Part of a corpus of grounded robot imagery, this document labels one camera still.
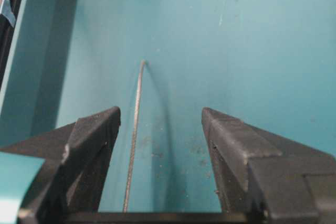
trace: dust speck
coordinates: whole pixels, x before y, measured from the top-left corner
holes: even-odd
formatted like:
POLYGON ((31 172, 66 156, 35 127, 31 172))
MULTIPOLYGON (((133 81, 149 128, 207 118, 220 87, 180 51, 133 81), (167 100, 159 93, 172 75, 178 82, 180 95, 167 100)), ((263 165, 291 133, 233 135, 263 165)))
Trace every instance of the dust speck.
POLYGON ((200 162, 199 162, 199 165, 200 166, 206 166, 206 160, 201 160, 200 162))

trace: teal sticker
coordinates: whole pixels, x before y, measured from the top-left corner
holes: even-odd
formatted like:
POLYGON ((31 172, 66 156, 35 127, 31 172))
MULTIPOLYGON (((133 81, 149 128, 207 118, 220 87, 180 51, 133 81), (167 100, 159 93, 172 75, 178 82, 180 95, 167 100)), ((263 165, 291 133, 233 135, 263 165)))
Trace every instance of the teal sticker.
POLYGON ((22 200, 44 159, 0 152, 0 223, 14 224, 22 200))

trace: thin bent wire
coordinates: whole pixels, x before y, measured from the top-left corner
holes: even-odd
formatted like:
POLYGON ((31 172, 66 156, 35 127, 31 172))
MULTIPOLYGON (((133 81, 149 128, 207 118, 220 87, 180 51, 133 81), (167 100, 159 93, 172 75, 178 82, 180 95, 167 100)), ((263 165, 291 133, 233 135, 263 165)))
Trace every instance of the thin bent wire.
POLYGON ((143 67, 145 66, 146 62, 144 60, 141 61, 140 64, 140 72, 138 76, 138 87, 137 87, 137 95, 135 99, 135 109, 134 109, 134 129, 132 133, 132 146, 131 146, 131 155, 130 155, 130 164, 128 167, 128 174, 127 174, 127 183, 126 183, 126 191, 125 191, 125 198, 124 198, 124 205, 123 205, 123 212, 127 212, 129 197, 130 197, 130 189, 131 189, 131 181, 132 181, 132 173, 133 173, 133 165, 134 165, 134 156, 135 156, 135 144, 137 139, 138 133, 138 119, 139 119, 139 106, 140 106, 140 98, 141 98, 141 83, 142 83, 142 74, 143 74, 143 67))

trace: teal wall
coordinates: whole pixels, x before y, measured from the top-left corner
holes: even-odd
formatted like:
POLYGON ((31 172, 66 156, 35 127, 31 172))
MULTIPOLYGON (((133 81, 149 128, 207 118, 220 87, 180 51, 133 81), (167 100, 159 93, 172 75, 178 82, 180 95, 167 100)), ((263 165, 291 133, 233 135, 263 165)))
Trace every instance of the teal wall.
MULTIPOLYGON (((101 211, 122 209, 142 59, 149 64, 143 77, 130 211, 220 210, 201 126, 204 106, 336 154, 336 0, 57 3, 50 9, 60 14, 47 48, 50 60, 66 59, 52 61, 53 68, 45 63, 37 98, 17 103, 11 95, 27 101, 22 97, 25 87, 35 86, 33 80, 40 78, 34 64, 46 55, 26 47, 45 46, 36 36, 43 37, 38 32, 47 27, 36 26, 35 36, 18 36, 14 60, 36 57, 37 63, 13 61, 0 130, 8 141, 18 141, 118 105, 122 124, 101 211), (61 32, 69 27, 71 32, 61 32), (70 40, 61 41, 64 36, 70 40), (32 78, 23 81, 24 71, 32 78), (35 111, 33 119, 22 119, 29 114, 19 113, 22 108, 35 111), (11 133, 9 119, 19 122, 18 133, 11 133), (33 126, 21 133, 23 120, 33 126)), ((41 22, 27 11, 23 18, 26 29, 41 22)))

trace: black plastic jaw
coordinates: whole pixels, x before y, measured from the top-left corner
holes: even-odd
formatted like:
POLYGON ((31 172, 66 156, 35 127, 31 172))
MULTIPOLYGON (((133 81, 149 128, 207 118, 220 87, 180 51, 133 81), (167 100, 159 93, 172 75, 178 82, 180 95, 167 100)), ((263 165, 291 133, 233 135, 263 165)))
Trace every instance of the black plastic jaw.
POLYGON ((68 212, 97 211, 119 126, 120 110, 113 107, 1 149, 45 159, 19 222, 58 223, 68 212))
POLYGON ((270 223, 336 223, 333 156, 210 108, 202 125, 223 211, 259 211, 270 223))

